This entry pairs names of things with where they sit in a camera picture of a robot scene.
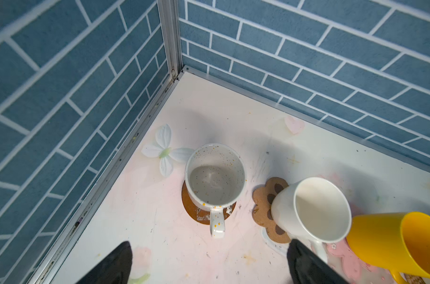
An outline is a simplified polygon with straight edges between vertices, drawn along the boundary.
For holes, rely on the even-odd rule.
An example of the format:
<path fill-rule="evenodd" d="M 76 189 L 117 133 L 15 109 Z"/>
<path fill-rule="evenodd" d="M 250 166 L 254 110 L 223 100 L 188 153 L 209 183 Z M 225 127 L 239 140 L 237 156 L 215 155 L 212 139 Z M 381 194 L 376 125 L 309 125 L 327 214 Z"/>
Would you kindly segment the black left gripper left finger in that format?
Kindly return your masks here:
<path fill-rule="evenodd" d="M 127 284 L 132 269 L 133 253 L 128 241 L 119 244 L 77 284 Z"/>

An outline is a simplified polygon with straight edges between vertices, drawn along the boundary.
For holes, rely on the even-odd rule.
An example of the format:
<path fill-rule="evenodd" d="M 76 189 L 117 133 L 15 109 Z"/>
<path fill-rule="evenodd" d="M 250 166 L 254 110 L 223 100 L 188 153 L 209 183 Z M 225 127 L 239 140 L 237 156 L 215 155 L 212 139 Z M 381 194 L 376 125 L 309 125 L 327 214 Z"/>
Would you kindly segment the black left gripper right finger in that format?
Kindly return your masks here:
<path fill-rule="evenodd" d="M 293 239 L 287 261 L 294 284 L 348 284 L 301 241 Z"/>

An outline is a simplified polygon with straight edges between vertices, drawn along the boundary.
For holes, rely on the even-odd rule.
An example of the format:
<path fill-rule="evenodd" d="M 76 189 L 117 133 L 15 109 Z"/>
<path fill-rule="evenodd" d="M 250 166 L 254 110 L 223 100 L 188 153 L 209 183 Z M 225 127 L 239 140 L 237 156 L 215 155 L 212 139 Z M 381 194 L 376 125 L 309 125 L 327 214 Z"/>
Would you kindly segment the pink flower coaster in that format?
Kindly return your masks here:
<path fill-rule="evenodd" d="M 371 266 L 359 259 L 345 239 L 325 244 L 328 265 L 349 284 L 394 284 L 389 271 Z"/>

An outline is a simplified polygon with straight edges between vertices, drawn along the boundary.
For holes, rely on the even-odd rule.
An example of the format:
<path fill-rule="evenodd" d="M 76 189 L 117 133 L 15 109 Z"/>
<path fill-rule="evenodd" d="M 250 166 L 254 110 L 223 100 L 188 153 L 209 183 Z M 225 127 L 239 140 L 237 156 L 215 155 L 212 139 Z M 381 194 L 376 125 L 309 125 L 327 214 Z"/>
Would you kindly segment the white mug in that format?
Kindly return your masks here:
<path fill-rule="evenodd" d="M 224 237 L 224 210 L 241 197 L 246 180 L 240 154 L 224 144 L 206 144 L 190 155 L 185 185 L 193 204 L 209 212 L 210 235 L 214 239 Z"/>
<path fill-rule="evenodd" d="M 271 205 L 271 215 L 288 235 L 308 240 L 325 263 L 328 257 L 323 245 L 343 240 L 352 224 L 345 195 L 321 177 L 306 178 L 281 191 Z"/>

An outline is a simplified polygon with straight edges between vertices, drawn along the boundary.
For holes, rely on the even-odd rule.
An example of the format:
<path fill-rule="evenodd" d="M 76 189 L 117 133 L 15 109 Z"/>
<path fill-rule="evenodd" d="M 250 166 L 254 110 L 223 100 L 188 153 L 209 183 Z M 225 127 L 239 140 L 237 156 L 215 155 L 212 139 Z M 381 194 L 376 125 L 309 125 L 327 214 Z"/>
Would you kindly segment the brown paw shaped coaster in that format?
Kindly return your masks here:
<path fill-rule="evenodd" d="M 278 244 L 288 244 L 291 238 L 274 221 L 271 206 L 277 195 L 288 187 L 288 183 L 280 177 L 272 177 L 265 185 L 252 193 L 255 207 L 252 211 L 253 220 L 265 229 L 265 235 Z"/>

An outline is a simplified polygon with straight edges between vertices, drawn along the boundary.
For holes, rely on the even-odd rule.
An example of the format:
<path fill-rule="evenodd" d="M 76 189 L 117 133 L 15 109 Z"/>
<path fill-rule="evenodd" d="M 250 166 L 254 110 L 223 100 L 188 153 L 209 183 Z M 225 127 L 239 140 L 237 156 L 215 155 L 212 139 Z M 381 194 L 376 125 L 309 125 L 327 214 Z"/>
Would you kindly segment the dark brown glossy round coaster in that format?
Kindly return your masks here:
<path fill-rule="evenodd" d="M 210 224 L 210 212 L 197 207 L 191 200 L 186 184 L 183 184 L 181 198 L 187 214 L 200 224 Z"/>

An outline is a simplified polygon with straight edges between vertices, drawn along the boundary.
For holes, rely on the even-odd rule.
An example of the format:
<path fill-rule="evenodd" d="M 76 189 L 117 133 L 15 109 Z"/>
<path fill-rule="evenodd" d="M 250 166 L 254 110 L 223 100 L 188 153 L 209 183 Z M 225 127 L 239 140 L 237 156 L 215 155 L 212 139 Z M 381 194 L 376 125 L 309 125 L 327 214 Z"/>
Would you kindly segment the yellow mug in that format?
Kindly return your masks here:
<path fill-rule="evenodd" d="M 430 216 L 420 212 L 358 215 L 346 240 L 365 263 L 401 274 L 430 279 Z"/>

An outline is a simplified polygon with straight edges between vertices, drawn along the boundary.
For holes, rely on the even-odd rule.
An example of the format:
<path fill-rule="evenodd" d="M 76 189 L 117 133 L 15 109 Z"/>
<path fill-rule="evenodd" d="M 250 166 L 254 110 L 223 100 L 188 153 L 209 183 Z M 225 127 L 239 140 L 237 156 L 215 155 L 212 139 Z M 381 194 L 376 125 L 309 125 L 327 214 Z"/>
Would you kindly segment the white mug top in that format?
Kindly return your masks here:
<path fill-rule="evenodd" d="M 206 144 L 190 155 L 185 185 L 193 204 L 209 212 L 210 235 L 214 239 L 224 237 L 224 210 L 241 197 L 246 180 L 240 154 L 224 144 Z"/>

